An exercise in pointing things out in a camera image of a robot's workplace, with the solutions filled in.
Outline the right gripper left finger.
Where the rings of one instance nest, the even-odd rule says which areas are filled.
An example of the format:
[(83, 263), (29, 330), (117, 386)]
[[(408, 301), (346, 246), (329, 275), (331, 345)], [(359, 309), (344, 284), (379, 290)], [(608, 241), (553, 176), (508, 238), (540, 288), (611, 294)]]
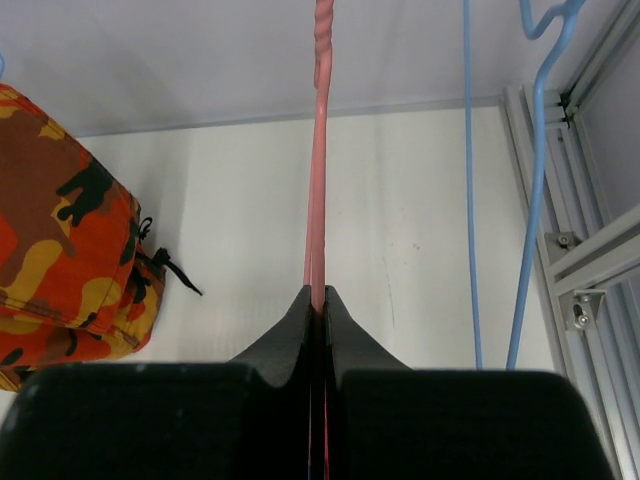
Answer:
[(1, 427), (5, 479), (304, 479), (311, 290), (224, 363), (65, 365)]

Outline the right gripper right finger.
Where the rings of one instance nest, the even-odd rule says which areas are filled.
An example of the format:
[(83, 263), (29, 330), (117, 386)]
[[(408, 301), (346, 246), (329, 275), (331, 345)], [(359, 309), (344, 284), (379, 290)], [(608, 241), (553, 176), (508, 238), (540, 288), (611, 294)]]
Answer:
[(545, 371), (418, 370), (326, 290), (333, 479), (609, 479), (581, 395)]

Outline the orange brown camouflage trousers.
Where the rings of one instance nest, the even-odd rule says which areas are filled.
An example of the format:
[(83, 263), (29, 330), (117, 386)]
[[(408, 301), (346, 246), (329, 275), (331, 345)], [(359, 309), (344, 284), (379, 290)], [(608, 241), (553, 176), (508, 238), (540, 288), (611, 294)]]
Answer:
[(28, 97), (1, 88), (1, 386), (150, 340), (166, 277), (138, 200)]

